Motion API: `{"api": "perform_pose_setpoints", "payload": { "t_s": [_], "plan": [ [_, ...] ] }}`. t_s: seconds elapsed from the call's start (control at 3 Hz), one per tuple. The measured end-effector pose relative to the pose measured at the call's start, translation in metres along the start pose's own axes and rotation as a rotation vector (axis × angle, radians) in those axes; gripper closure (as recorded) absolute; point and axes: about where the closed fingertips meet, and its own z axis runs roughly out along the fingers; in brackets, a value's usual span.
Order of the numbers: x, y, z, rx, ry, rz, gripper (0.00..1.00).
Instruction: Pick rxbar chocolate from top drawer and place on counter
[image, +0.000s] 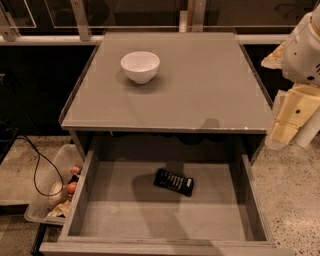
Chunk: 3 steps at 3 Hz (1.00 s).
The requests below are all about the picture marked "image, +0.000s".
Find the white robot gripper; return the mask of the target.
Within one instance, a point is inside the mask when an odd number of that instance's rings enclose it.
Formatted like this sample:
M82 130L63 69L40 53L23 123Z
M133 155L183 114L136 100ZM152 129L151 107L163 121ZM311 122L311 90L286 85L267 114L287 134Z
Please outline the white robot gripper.
M302 83L277 94L269 128L269 144L288 145L294 142L309 145L320 131L319 15L307 13L286 42L265 57L261 65L268 69L282 68L286 79Z

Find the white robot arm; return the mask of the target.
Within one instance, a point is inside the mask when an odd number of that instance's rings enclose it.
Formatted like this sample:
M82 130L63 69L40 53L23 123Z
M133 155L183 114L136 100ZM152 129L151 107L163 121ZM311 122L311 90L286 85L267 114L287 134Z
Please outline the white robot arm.
M290 142L307 147L320 131L320 8L307 13L261 65L280 69L293 82L276 95L265 145L273 150Z

